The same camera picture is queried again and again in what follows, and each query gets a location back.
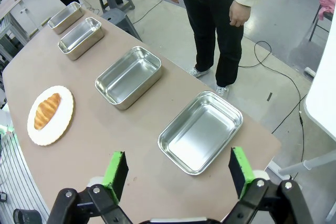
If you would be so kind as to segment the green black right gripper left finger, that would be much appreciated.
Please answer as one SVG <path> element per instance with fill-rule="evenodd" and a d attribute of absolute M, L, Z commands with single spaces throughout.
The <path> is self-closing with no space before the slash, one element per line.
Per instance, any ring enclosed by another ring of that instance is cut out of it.
<path fill-rule="evenodd" d="M 104 223 L 131 223 L 119 206 L 128 171 L 125 152 L 114 152 L 102 182 L 81 192 L 73 188 L 59 191 L 48 222 L 88 223 L 100 217 Z"/>

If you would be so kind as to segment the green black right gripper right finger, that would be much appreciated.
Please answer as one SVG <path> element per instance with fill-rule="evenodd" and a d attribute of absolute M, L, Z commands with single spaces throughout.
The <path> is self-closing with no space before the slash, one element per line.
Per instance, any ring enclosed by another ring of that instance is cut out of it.
<path fill-rule="evenodd" d="M 251 223 L 259 211 L 268 212 L 274 223 L 313 223 L 298 183 L 292 179 L 274 184 L 266 172 L 255 175 L 241 147 L 232 147 L 228 164 L 238 202 L 222 223 Z"/>

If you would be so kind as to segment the person's left hand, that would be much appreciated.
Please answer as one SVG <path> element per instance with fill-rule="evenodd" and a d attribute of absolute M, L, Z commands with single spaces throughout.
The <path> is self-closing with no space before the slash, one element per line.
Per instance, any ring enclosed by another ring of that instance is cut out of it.
<path fill-rule="evenodd" d="M 233 0 L 229 8 L 230 25 L 240 27 L 245 24 L 250 18 L 251 7 L 242 5 Z"/>

